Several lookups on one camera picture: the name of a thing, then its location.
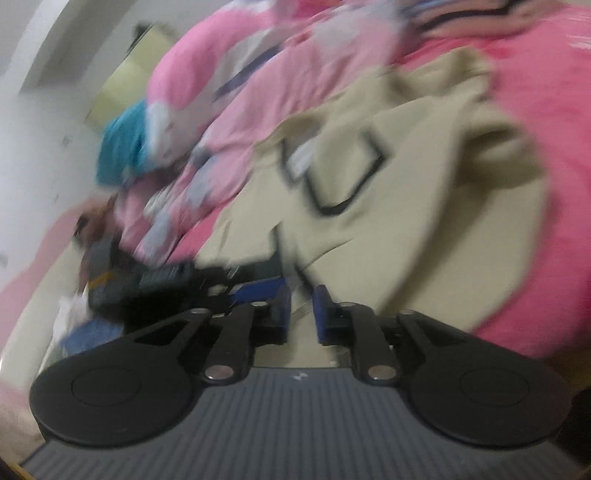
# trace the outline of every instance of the white wall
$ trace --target white wall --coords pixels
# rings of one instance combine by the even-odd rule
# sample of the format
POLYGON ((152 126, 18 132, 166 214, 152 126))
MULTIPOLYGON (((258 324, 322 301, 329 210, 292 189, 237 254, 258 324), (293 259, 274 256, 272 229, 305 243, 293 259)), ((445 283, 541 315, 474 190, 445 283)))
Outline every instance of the white wall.
POLYGON ((93 192, 99 137, 82 124, 87 95, 72 86, 0 103, 2 290, 31 263, 47 228, 93 192))
POLYGON ((41 0, 0 0, 0 75, 41 0))

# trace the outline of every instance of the white plastic bag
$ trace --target white plastic bag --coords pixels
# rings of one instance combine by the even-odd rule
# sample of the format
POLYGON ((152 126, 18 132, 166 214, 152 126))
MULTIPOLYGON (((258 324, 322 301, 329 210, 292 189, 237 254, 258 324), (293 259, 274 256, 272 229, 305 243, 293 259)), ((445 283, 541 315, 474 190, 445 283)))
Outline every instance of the white plastic bag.
POLYGON ((76 294, 73 297, 60 298, 60 311, 53 323, 52 344, 57 345, 62 339, 71 334, 75 328, 89 320, 90 310, 88 308, 87 288, 82 295, 76 294))

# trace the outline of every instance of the gray ribbed plate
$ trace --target gray ribbed plate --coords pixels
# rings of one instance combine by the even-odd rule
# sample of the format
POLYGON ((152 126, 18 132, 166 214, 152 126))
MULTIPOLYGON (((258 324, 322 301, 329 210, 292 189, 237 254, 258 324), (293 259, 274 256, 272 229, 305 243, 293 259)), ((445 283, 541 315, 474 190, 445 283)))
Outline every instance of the gray ribbed plate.
POLYGON ((239 384, 208 388, 155 439, 118 450, 49 442, 24 467, 37 480, 564 480, 579 471, 549 443, 511 452, 455 443, 395 389, 335 368, 253 368, 239 384))

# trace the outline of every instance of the pink blanket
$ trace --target pink blanket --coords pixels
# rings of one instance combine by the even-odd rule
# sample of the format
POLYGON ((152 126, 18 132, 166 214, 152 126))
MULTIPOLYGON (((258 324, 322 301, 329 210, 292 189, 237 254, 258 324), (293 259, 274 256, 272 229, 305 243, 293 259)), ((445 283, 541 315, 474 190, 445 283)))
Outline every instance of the pink blanket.
MULTIPOLYGON (((591 10, 565 7, 533 30, 496 40, 432 40, 406 57, 417 67, 472 45, 496 67, 494 98, 534 137, 551 178, 545 235, 522 289, 476 334, 547 357, 591 340, 591 10)), ((214 221, 175 252, 194 256, 214 221)))

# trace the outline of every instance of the blue towel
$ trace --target blue towel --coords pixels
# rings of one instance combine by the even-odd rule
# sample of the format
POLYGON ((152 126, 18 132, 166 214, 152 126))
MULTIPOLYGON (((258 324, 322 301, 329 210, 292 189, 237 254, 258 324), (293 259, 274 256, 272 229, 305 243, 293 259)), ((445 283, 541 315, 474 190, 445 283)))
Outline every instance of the blue towel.
POLYGON ((153 169, 148 155, 146 101, 142 100, 105 128, 96 181, 99 185, 116 187, 153 169))
POLYGON ((122 325, 96 317, 72 331, 68 337, 60 342, 60 345, 65 350, 66 355, 70 356, 103 345, 119 338, 121 335, 123 335, 122 325))

